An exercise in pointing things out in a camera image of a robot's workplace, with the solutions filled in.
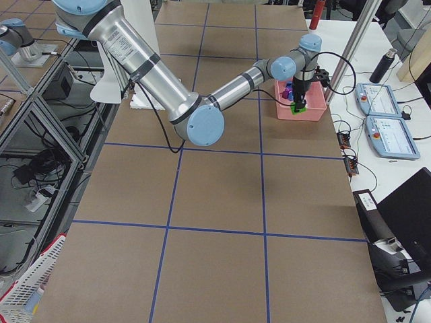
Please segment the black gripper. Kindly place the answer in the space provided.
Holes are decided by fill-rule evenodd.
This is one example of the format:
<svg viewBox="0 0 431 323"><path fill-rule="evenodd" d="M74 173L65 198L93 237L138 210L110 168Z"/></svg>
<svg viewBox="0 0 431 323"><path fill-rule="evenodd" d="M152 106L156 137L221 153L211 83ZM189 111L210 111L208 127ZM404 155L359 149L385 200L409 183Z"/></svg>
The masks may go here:
<svg viewBox="0 0 431 323"><path fill-rule="evenodd" d="M292 112L299 113L300 110L306 109L306 99L305 95L310 88L310 80L303 79L293 79L292 80L292 90L293 90L293 100L292 100Z"/></svg>

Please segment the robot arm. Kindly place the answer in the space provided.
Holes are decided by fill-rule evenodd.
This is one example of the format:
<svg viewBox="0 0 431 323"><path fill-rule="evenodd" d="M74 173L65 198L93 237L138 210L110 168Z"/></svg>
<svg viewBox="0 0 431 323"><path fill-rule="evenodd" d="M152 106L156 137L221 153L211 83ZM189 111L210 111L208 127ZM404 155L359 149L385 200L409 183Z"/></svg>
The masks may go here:
<svg viewBox="0 0 431 323"><path fill-rule="evenodd" d="M110 54L150 105L160 105L176 138L207 147L227 112L274 81L309 83L322 46L292 7L165 1L153 13L140 1L55 1L56 24Z"/></svg>

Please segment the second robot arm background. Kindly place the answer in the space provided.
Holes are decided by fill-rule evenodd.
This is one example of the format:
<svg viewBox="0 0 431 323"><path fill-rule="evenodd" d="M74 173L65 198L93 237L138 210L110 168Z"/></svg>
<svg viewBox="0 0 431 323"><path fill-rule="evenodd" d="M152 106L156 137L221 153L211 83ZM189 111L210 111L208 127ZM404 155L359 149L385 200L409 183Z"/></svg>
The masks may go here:
<svg viewBox="0 0 431 323"><path fill-rule="evenodd" d="M1 50L17 67L41 68L57 45L39 44L21 19L11 18L1 21Z"/></svg>

